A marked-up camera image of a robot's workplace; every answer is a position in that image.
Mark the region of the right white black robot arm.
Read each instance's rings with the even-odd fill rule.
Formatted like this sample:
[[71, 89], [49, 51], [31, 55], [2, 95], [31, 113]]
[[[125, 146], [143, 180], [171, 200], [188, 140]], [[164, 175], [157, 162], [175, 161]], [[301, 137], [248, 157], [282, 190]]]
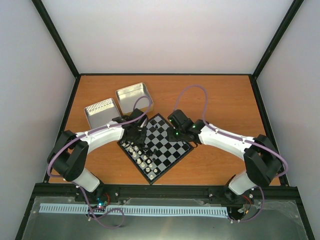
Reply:
[[167, 130], [170, 142], [193, 142], [212, 146], [240, 158], [245, 170], [233, 176], [225, 185], [227, 197], [239, 196], [255, 187], [265, 188], [276, 178], [285, 162], [280, 159], [270, 139], [241, 136], [217, 128], [202, 119], [193, 122], [182, 110], [174, 110], [168, 116], [172, 124]]

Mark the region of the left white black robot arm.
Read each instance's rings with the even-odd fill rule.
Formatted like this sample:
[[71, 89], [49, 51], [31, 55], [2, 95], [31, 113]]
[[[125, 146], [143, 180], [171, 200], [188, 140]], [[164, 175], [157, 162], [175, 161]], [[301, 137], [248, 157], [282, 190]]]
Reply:
[[144, 126], [148, 116], [139, 109], [131, 115], [113, 118], [108, 123], [89, 131], [74, 133], [66, 130], [61, 133], [48, 156], [47, 174], [53, 178], [63, 178], [86, 190], [92, 201], [103, 198], [101, 180], [85, 168], [87, 155], [93, 150], [111, 142], [126, 139], [136, 145], [143, 144], [146, 138]]

